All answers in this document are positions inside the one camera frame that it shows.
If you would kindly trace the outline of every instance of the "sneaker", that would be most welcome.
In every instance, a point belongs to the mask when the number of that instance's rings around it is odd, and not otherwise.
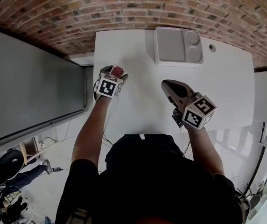
[[[48,174],[51,174],[53,172],[50,166],[50,162],[47,159],[42,163],[42,165],[46,166],[46,172]]]

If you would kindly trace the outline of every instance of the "marker cube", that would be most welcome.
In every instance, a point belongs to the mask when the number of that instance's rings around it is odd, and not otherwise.
[[[185,107],[183,121],[196,129],[201,129],[210,122],[216,109],[212,101],[203,96]]]
[[[114,97],[120,93],[123,80],[101,73],[99,77],[99,85],[96,93],[107,97]]]

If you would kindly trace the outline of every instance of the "brick wall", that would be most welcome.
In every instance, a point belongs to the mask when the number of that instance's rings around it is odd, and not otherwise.
[[[267,66],[267,0],[0,0],[0,27],[63,54],[94,50],[111,29],[190,28]]]

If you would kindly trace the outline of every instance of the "jeans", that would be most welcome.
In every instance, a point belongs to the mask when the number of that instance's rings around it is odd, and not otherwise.
[[[7,196],[10,193],[17,192],[18,190],[22,189],[24,186],[30,184],[36,177],[38,177],[40,174],[42,174],[46,170],[47,170],[47,166],[38,165],[37,167],[33,168],[32,170],[28,172],[19,173],[12,180],[7,180],[6,188],[3,191],[3,195]]]

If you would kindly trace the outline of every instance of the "red fruit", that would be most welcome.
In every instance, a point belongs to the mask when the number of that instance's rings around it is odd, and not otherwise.
[[[111,71],[111,75],[117,78],[120,78],[123,75],[123,73],[124,70],[119,66],[114,67],[113,70]]]

